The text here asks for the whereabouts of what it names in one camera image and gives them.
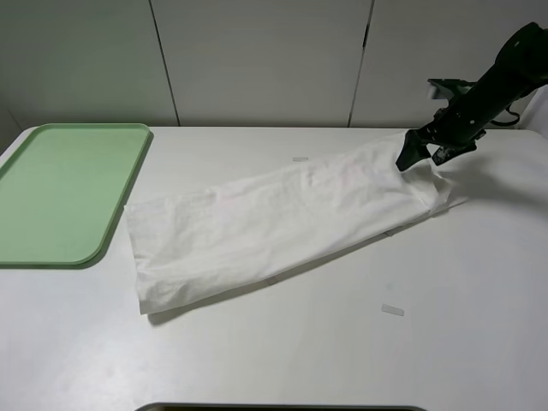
light green plastic tray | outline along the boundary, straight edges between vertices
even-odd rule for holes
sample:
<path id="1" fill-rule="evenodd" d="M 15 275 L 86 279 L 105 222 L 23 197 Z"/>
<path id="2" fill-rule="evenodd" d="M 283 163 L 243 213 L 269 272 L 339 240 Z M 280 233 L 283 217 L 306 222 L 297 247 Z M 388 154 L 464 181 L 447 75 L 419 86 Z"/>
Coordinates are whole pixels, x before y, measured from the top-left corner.
<path id="1" fill-rule="evenodd" d="M 108 247 L 152 134 L 48 124 L 0 169 L 0 267 L 84 265 Z"/>

white table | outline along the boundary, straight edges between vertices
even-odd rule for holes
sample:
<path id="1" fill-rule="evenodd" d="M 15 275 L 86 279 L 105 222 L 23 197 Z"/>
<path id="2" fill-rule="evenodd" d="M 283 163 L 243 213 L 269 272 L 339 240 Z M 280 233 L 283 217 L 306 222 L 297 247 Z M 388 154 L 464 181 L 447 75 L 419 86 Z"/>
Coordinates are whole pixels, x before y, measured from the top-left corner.
<path id="1" fill-rule="evenodd" d="M 153 128 L 130 202 L 395 131 Z M 548 141 L 490 131 L 477 152 L 440 169 L 468 203 L 192 311 L 139 315 L 123 218 L 94 267 L 0 271 L 0 409 L 231 402 L 546 410 Z M 382 313 L 383 303 L 405 316 Z"/>

tape piece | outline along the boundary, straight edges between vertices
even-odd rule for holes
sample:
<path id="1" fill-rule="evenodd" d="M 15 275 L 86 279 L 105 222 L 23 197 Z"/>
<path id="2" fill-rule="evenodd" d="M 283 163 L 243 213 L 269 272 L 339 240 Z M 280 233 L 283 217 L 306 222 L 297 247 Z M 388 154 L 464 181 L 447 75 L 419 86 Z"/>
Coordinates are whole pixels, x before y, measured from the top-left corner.
<path id="1" fill-rule="evenodd" d="M 396 308 L 393 306 L 389 306 L 388 304 L 383 304 L 381 310 L 388 314 L 400 315 L 403 317 L 403 310 L 401 308 Z"/>

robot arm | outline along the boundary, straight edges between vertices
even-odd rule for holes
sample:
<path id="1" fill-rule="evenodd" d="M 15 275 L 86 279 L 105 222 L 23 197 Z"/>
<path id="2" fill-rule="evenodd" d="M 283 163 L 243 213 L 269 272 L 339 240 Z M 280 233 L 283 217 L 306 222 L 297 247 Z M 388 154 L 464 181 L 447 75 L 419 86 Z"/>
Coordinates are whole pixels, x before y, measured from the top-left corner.
<path id="1" fill-rule="evenodd" d="M 396 161 L 404 171 L 429 158 L 426 145 L 435 144 L 436 165 L 477 147 L 485 135 L 483 127 L 519 98 L 548 83 L 548 30 L 536 23 L 522 27 L 499 51 L 495 63 L 477 83 L 462 80 L 429 80 L 448 100 L 434 120 L 405 134 Z"/>

